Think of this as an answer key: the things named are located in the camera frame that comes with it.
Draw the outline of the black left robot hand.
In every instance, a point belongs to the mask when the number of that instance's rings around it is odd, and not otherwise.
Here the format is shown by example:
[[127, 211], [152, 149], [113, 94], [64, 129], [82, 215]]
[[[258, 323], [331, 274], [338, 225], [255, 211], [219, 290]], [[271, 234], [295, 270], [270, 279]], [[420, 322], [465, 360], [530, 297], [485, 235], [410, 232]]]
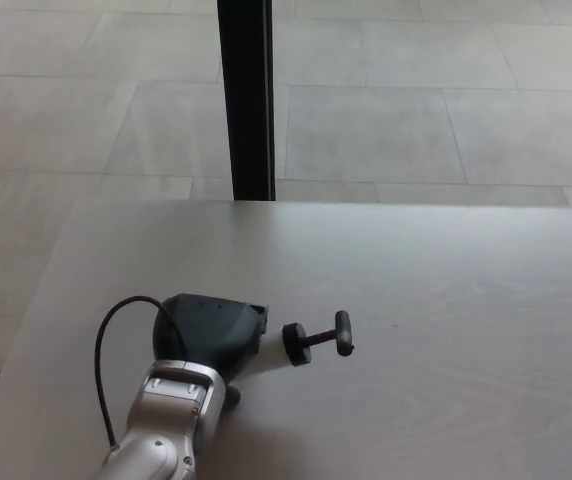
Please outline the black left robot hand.
[[259, 351], [266, 332], [268, 308], [209, 296], [182, 293], [162, 305], [182, 335], [175, 336], [164, 313], [155, 318], [152, 345], [157, 360], [179, 360], [217, 371], [226, 385], [223, 411], [234, 410], [241, 400], [231, 385]]

